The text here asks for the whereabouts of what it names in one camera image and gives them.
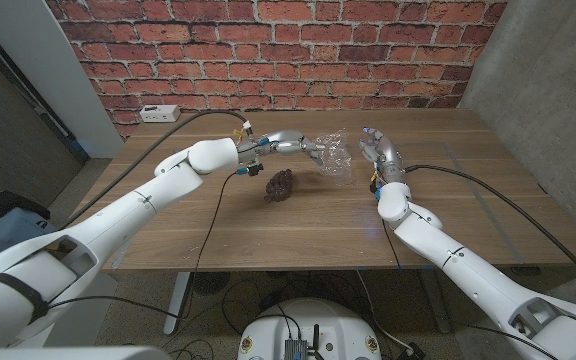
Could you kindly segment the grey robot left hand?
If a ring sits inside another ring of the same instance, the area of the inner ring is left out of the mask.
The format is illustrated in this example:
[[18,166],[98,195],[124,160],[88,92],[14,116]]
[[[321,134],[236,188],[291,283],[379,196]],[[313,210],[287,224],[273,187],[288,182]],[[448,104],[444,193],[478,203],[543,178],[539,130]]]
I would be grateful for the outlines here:
[[281,130],[263,136],[268,142],[261,145],[258,150],[260,155],[272,153],[294,154],[302,152],[308,155],[318,166],[323,165],[322,152],[324,145],[317,145],[310,141],[298,130]]

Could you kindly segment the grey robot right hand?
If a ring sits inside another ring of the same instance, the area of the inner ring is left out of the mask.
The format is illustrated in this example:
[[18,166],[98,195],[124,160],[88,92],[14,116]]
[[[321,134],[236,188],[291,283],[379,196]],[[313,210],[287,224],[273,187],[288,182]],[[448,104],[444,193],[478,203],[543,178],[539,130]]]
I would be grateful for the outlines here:
[[394,143],[381,131],[364,127],[368,139],[359,139],[359,146],[365,159],[372,162],[383,184],[403,183],[403,166],[399,152]]

